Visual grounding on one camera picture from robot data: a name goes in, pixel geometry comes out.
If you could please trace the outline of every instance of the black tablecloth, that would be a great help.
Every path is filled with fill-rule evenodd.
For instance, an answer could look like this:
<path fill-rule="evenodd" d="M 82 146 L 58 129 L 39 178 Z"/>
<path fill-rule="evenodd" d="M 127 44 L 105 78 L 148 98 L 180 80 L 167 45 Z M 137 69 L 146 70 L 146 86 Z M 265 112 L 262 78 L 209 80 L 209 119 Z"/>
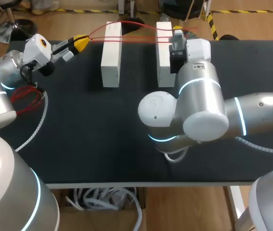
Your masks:
<path fill-rule="evenodd" d="M 24 44 L 12 42 L 9 49 L 22 51 Z M 140 100 L 161 90 L 155 45 L 122 45 L 116 89 L 103 88 L 102 49 L 91 43 L 68 63 L 58 61 L 51 76 L 35 74 L 49 108 L 40 131 L 19 154 L 45 183 L 254 181 L 273 170 L 273 154 L 235 139 L 191 147 L 180 163 L 168 163 L 137 114 Z M 211 53 L 225 99 L 273 92 L 272 41 L 213 41 Z M 0 136 L 17 148 L 36 129 L 42 111 L 19 116 Z M 246 138 L 273 148 L 273 132 Z"/>

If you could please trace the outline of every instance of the white spiral cable wrap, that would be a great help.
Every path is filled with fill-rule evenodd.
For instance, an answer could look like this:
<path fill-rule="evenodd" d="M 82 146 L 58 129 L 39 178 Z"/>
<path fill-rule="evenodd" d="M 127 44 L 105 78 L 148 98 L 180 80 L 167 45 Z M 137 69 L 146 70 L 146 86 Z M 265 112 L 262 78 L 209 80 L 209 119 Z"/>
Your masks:
<path fill-rule="evenodd" d="M 165 158 L 167 159 L 168 162 L 173 163 L 173 164 L 176 164 L 176 163 L 182 161 L 182 159 L 183 159 L 183 158 L 185 157 L 185 155 L 187 154 L 188 149 L 189 149 L 189 147 L 185 148 L 185 149 L 182 151 L 182 153 L 180 154 L 180 156 L 179 156 L 178 158 L 176 158 L 176 159 L 170 158 L 170 156 L 169 156 L 168 154 L 166 154 L 166 153 L 163 153 L 163 154 L 164 154 L 164 156 L 165 156 Z"/>
<path fill-rule="evenodd" d="M 134 201 L 136 204 L 138 218 L 136 224 L 134 226 L 133 231 L 137 231 L 142 222 L 142 209 L 141 205 L 136 197 L 136 188 L 134 187 L 134 193 L 127 190 L 126 188 L 90 188 L 82 196 L 83 189 L 74 189 L 73 190 L 73 200 L 69 197 L 65 197 L 66 200 L 76 209 L 83 210 L 104 210 L 104 209 L 112 209 L 112 210 L 120 210 L 124 202 L 126 201 L 128 195 L 132 198 L 131 203 Z M 115 193 L 121 194 L 121 199 L 114 204 L 110 203 L 110 199 L 114 196 Z M 86 207 L 82 207 L 79 204 L 79 201 L 83 201 Z"/>
<path fill-rule="evenodd" d="M 251 148 L 254 148 L 254 149 L 257 149 L 257 150 L 260 150 L 260 151 L 263 151 L 263 152 L 267 152 L 267 153 L 273 153 L 273 149 L 271 149 L 271 148 L 261 147 L 259 145 L 253 144 L 253 143 L 251 143 L 251 142 L 249 142 L 249 141 L 247 141 L 247 140 L 245 140 L 245 139 L 243 139 L 241 137 L 238 137 L 238 136 L 235 139 L 242 142 L 243 144 L 251 147 Z"/>
<path fill-rule="evenodd" d="M 31 142 L 31 140 L 36 136 L 37 132 L 40 130 L 42 124 L 43 124 L 43 121 L 45 119 L 45 116 L 46 116 L 46 112 L 48 110 L 48 104 L 49 104 L 49 98 L 48 98 L 48 94 L 46 93 L 46 91 L 43 93 L 43 98 L 45 99 L 45 103 L 44 103 L 44 110 L 43 110 L 43 113 L 42 113 L 42 118 L 36 128 L 36 130 L 34 131 L 34 133 L 28 138 L 27 141 L 25 141 L 20 147 L 18 147 L 15 151 L 18 152 L 20 151 L 22 148 L 24 148 L 29 142 Z"/>

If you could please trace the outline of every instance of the white rectangular block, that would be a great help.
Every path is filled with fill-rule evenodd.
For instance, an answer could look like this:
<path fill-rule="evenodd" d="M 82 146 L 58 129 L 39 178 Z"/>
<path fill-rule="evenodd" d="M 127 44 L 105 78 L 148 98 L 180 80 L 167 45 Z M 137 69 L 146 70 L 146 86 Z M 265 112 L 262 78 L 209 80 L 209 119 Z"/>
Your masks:
<path fill-rule="evenodd" d="M 157 22 L 160 29 L 172 29 L 171 22 Z M 172 37 L 172 31 L 156 30 L 157 37 Z M 156 38 L 156 41 L 168 42 L 169 38 Z M 159 87 L 174 87 L 176 74 L 170 73 L 169 45 L 171 43 L 156 43 L 156 74 Z"/>
<path fill-rule="evenodd" d="M 120 22 L 109 24 L 106 26 L 106 37 L 120 37 L 121 35 L 122 32 Z M 105 38 L 104 40 L 121 41 L 122 38 Z M 122 42 L 104 42 L 101 60 L 101 73 L 103 86 L 105 88 L 119 87 L 121 46 Z"/>

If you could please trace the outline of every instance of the floor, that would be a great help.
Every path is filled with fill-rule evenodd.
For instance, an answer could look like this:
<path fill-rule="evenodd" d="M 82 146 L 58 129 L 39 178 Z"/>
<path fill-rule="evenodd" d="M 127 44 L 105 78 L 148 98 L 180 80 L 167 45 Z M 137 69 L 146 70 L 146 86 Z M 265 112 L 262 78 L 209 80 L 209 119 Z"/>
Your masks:
<path fill-rule="evenodd" d="M 61 0 L 65 6 L 67 0 Z M 148 9 L 156 7 L 155 0 L 139 0 L 139 8 Z M 73 6 L 80 7 L 81 0 L 71 0 Z M 273 10 L 273 0 L 212 0 L 212 10 Z M 77 34 L 88 34 L 106 21 L 117 19 L 116 14 L 74 14 L 74 13 L 47 13 L 42 16 L 31 16 L 27 13 L 16 12 L 16 18 L 28 18 L 35 21 L 46 39 L 64 40 Z M 157 15 L 140 15 L 146 24 L 155 25 L 159 20 Z M 215 13 L 214 24 L 219 36 L 232 34 L 239 39 L 273 40 L 273 13 Z M 185 26 L 196 26 L 195 33 L 204 39 L 212 40 L 208 22 L 200 19 L 189 20 Z M 145 28 L 135 34 L 153 35 Z M 104 31 L 97 32 L 103 36 Z M 5 53 L 7 45 L 0 44 L 0 57 Z M 247 206 L 249 187 L 242 187 L 242 195 Z M 122 217 L 107 218 L 116 224 L 127 223 L 131 219 L 133 224 L 136 213 Z M 80 215 L 66 214 L 62 221 L 60 231 L 66 230 L 106 230 L 109 222 L 102 224 L 101 216 L 95 219 L 96 225 L 86 223 Z M 186 187 L 186 188 L 148 188 L 147 207 L 143 212 L 142 230 L 169 231 L 230 231 L 232 229 L 227 199 L 223 187 Z M 122 230 L 122 225 L 110 230 Z"/>

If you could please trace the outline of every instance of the red wire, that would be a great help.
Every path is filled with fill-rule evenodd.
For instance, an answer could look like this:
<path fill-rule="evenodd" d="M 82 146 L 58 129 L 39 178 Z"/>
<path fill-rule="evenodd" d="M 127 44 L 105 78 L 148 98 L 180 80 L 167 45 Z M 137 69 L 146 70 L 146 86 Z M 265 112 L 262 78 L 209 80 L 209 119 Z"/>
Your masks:
<path fill-rule="evenodd" d="M 139 25 L 139 26 L 143 26 L 143 27 L 146 27 L 146 28 L 150 28 L 150 29 L 153 29 L 153 30 L 163 30 L 163 31 L 172 31 L 172 29 L 161 29 L 161 28 L 156 28 L 154 26 L 149 26 L 149 25 L 146 25 L 146 24 L 142 24 L 142 23 L 137 23 L 137 22 L 132 22 L 132 21 L 114 21 L 114 22 L 110 22 L 110 23 L 106 23 L 100 27 L 98 27 L 97 29 L 93 30 L 89 35 L 88 37 L 90 38 L 90 36 L 95 33 L 96 31 L 100 30 L 101 28 L 103 27 L 106 27 L 107 25 L 110 25 L 110 24 L 113 24 L 113 23 L 128 23 L 128 24 L 135 24 L 135 25 Z M 188 27 L 188 28 L 182 28 L 182 30 L 191 30 L 191 29 L 197 29 L 197 27 Z"/>
<path fill-rule="evenodd" d="M 42 102 L 42 93 L 33 86 L 24 86 L 24 87 L 18 88 L 12 94 L 10 100 L 11 100 L 12 103 L 14 103 L 15 101 L 27 96 L 30 93 L 36 93 L 35 99 L 26 108 L 24 108 L 24 109 L 22 109 L 20 111 L 17 111 L 16 112 L 17 115 L 20 115 L 20 114 L 25 113 L 25 112 L 32 111 L 32 110 L 36 109 L 41 104 L 41 102 Z"/>
<path fill-rule="evenodd" d="M 146 37 L 146 36 L 101 36 L 93 37 L 91 39 L 103 39 L 103 38 L 128 38 L 128 39 L 160 39 L 160 38 L 171 38 L 172 36 L 160 36 L 160 37 Z"/>
<path fill-rule="evenodd" d="M 119 40 L 92 40 L 92 42 L 126 42 L 126 43 L 169 43 L 170 42 L 160 42 L 160 41 L 152 41 L 152 40 L 140 40 L 140 41 L 119 41 Z"/>

